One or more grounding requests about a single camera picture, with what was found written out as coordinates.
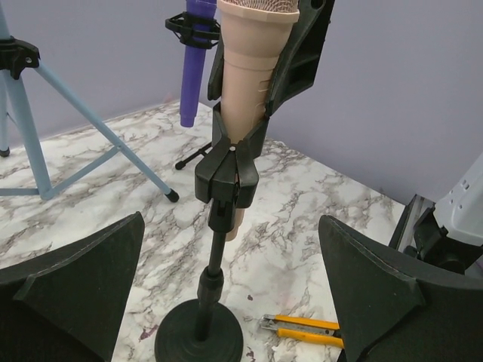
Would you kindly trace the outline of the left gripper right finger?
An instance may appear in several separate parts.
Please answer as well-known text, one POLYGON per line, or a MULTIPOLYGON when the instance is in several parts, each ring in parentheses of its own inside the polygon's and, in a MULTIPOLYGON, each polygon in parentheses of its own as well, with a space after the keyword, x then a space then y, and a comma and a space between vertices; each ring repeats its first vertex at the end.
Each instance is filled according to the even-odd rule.
POLYGON ((346 361, 480 361, 482 281, 318 224, 346 361))

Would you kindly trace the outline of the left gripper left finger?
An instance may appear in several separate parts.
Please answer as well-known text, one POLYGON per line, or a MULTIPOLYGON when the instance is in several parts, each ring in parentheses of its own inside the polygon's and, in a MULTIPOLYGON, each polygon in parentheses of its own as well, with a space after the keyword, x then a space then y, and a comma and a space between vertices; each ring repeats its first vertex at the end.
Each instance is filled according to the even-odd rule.
POLYGON ((140 257, 133 213, 1 270, 3 361, 110 361, 140 257))

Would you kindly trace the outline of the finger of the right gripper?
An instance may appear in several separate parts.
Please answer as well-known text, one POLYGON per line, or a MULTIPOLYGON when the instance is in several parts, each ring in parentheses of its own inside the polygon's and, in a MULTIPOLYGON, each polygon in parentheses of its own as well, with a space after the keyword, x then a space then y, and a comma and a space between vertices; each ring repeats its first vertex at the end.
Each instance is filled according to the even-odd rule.
POLYGON ((207 98, 210 101, 218 100, 223 88, 224 47, 218 47, 211 67, 208 80, 207 98))
POLYGON ((299 2, 300 16, 291 30, 269 86, 266 116, 314 84, 334 0, 299 2))

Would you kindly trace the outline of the beige microphone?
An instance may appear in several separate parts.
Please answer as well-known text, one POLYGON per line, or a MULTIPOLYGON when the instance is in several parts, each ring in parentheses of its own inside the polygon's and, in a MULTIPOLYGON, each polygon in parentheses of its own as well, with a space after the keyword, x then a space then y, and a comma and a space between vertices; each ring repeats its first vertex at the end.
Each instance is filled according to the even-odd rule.
POLYGON ((270 80, 298 21, 298 1, 218 1, 224 46, 220 114, 232 144, 263 119, 270 80))

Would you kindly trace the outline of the black round-base mic stand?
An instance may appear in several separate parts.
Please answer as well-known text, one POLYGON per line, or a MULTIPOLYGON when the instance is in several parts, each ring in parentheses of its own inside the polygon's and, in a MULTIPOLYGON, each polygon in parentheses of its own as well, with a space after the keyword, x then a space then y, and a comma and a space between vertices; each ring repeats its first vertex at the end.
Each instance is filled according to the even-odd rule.
POLYGON ((173 308, 155 337, 157 361, 239 361, 244 340, 236 316, 220 303, 221 267, 227 236, 235 227, 235 212, 251 206, 259 174, 254 160, 265 140, 264 118, 234 143, 223 123, 221 105, 213 108, 212 149, 195 167, 195 196, 211 206, 208 226, 213 232, 208 266, 200 275, 196 299, 173 308))

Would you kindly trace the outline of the purple microphone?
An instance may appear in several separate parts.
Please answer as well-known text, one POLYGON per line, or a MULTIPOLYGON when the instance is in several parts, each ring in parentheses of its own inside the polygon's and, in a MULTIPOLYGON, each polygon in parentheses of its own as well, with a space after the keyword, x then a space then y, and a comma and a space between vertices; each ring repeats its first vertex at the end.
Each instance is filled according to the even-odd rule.
POLYGON ((181 39, 186 46, 180 98, 180 124, 192 127, 198 109, 205 53, 219 39, 216 1, 187 1, 181 39))

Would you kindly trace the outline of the black tripod mic stand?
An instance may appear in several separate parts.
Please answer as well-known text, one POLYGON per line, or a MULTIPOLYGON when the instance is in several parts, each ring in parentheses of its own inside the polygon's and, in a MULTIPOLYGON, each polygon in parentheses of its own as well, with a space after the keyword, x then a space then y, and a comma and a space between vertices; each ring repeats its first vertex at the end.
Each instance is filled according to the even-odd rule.
POLYGON ((180 125, 191 128, 198 111, 206 51, 217 45, 220 26, 214 19, 213 11, 190 10, 167 19, 165 27, 186 46, 180 95, 180 125))

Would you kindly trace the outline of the yellow utility knife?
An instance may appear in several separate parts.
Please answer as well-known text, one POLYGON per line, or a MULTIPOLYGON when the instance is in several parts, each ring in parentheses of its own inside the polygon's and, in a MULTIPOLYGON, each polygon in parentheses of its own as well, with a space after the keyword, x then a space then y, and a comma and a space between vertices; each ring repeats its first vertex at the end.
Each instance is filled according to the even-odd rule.
POLYGON ((265 314, 260 321, 260 327, 273 331, 279 338, 344 349, 340 327, 335 322, 265 314))

